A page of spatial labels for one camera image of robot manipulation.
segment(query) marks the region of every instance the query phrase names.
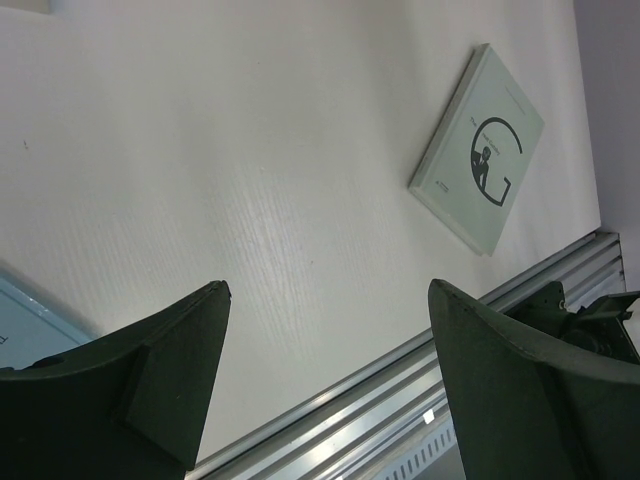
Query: gray-green book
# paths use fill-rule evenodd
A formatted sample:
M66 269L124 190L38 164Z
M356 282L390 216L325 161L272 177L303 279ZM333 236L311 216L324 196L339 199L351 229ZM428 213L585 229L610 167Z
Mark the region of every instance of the gray-green book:
M491 255L543 128L498 55L482 45L409 190L476 253Z

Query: silver metal frame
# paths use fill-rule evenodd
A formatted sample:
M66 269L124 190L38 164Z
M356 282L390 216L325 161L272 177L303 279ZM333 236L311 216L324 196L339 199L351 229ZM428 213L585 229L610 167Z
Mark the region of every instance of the silver metal frame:
M618 235L589 235L481 300L505 311L551 280L563 282L570 306L603 285L604 293L624 291ZM200 462L187 480L377 478L372 465L380 473L389 464L381 458L407 435L429 435L450 419L432 340L430 330L412 338ZM425 428L430 409L435 422Z

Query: book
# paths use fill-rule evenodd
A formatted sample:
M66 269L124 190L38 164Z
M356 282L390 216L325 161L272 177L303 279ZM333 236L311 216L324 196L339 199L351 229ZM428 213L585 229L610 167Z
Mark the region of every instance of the book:
M492 255L543 129L491 45L482 45L409 190L474 252Z

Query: table surface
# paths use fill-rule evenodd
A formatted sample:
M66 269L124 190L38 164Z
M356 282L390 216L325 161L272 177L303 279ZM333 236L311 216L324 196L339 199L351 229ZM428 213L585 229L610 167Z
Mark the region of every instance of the table surface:
M0 9L0 259L104 334L233 293L200 458L599 226L572 0ZM408 182L475 45L546 122L493 257Z

